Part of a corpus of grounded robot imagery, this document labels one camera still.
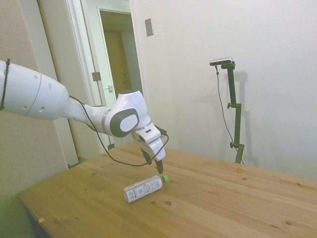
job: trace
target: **plastic bottle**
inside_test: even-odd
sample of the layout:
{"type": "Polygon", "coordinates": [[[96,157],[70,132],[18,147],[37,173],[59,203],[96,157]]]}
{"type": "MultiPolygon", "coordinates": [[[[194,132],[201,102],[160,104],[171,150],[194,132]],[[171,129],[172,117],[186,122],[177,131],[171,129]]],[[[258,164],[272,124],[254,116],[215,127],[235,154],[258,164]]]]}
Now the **plastic bottle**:
{"type": "Polygon", "coordinates": [[[168,177],[166,175],[163,175],[162,177],[155,175],[151,178],[147,178],[143,181],[125,187],[123,189],[123,195],[127,202],[133,202],[141,197],[159,190],[162,188],[163,183],[167,181],[168,177]]]}

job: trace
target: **doorway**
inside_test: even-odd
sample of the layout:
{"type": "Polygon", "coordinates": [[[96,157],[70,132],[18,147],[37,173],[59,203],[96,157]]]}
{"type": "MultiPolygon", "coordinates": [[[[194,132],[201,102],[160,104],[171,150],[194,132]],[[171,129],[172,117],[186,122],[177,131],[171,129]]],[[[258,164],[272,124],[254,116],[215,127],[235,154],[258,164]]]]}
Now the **doorway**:
{"type": "Polygon", "coordinates": [[[115,96],[124,90],[139,90],[141,77],[131,14],[100,11],[115,96]]]}

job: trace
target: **black metal stand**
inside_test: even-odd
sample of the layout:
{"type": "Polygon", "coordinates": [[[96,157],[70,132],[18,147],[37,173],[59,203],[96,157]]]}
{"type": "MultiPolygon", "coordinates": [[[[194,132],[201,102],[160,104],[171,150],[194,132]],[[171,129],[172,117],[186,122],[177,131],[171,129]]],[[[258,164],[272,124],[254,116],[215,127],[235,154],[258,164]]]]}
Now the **black metal stand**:
{"type": "Polygon", "coordinates": [[[236,92],[235,92],[235,86],[234,86],[234,76],[233,76],[233,70],[235,68],[236,64],[234,61],[232,63],[223,64],[221,66],[222,69],[227,69],[228,72],[228,80],[229,80],[229,91],[230,91],[230,102],[227,105],[227,108],[230,107],[236,109],[236,118],[235,118],[235,126],[234,126],[234,143],[230,143],[231,148],[237,148],[237,156],[236,156],[236,163],[241,163],[242,154],[244,150],[244,145],[240,144],[240,126],[241,126],[241,103],[236,102],[236,92]]]}

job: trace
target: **door hinge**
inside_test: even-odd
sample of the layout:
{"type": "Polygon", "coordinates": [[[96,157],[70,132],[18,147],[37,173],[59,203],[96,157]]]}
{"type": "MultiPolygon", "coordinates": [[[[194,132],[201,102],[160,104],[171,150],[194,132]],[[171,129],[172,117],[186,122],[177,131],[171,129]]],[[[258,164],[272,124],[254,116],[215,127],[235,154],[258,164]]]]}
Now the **door hinge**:
{"type": "Polygon", "coordinates": [[[97,82],[97,81],[101,80],[100,72],[93,72],[92,75],[93,75],[93,81],[94,82],[97,82]]]}

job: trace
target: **green bottle cap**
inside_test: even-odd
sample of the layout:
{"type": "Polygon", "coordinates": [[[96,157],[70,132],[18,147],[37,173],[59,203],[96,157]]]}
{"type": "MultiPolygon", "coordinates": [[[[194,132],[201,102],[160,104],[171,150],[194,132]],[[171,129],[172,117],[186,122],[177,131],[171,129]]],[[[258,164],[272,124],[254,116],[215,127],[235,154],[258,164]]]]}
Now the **green bottle cap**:
{"type": "Polygon", "coordinates": [[[168,181],[168,176],[167,175],[163,175],[162,176],[162,181],[163,182],[167,182],[168,181]]]}

